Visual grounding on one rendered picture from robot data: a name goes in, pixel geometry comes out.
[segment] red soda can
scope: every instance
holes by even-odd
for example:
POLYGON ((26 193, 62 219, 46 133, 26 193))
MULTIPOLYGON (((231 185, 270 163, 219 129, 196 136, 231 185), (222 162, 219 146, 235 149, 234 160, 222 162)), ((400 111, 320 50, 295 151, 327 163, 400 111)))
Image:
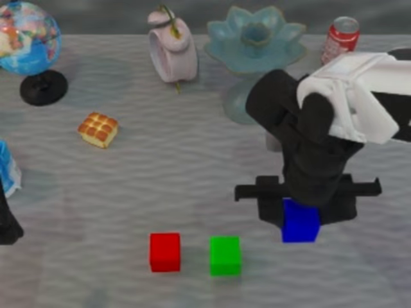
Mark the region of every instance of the red soda can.
POLYGON ((354 51, 360 36, 360 25, 351 17, 339 17, 329 27, 328 36, 321 56, 326 64, 332 59, 349 51, 354 51))

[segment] green cube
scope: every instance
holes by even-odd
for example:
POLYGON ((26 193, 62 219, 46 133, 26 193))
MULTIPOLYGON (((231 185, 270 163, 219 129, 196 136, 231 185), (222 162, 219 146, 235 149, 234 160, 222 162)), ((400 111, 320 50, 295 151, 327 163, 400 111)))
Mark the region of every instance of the green cube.
POLYGON ((210 238, 211 276, 236 276, 241 273, 241 248, 238 236, 210 238))

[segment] black globe base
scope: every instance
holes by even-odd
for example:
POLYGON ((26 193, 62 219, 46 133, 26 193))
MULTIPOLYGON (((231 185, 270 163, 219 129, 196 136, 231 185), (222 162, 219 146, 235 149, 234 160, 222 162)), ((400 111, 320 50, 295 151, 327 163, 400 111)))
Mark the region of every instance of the black globe base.
POLYGON ((20 96, 27 104, 42 107, 62 99, 68 88, 69 83, 62 73, 48 70, 26 77, 20 86, 20 96))

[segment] bread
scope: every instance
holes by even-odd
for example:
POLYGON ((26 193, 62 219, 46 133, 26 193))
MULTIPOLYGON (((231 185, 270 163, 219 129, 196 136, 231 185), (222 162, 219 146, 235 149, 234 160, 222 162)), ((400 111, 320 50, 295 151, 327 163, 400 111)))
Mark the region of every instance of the bread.
POLYGON ((78 127, 77 132, 85 142, 106 149, 117 135, 118 122, 103 114, 92 112, 78 127))

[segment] blue and white package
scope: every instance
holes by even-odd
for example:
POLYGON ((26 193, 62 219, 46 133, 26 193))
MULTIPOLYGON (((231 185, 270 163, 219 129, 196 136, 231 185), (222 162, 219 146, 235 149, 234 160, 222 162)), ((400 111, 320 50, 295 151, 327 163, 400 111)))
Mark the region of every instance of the blue and white package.
POLYGON ((9 198, 16 189, 21 189, 21 170, 4 140, 0 140, 0 176, 6 198, 9 198))

